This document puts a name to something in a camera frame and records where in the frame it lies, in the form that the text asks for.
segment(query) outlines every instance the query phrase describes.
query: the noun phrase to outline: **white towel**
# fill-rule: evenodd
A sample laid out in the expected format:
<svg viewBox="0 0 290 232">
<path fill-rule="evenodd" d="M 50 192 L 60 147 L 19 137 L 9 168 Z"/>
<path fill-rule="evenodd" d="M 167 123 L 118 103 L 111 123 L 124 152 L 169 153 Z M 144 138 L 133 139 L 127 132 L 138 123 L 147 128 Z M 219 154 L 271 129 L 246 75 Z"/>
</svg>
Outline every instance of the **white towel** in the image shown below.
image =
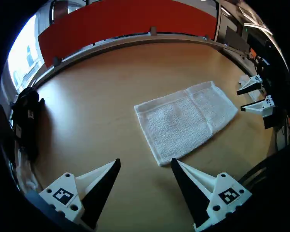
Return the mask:
<svg viewBox="0 0 290 232">
<path fill-rule="evenodd" d="M 181 158 L 226 126 L 237 108 L 213 81 L 134 106 L 159 166 Z"/>
</svg>

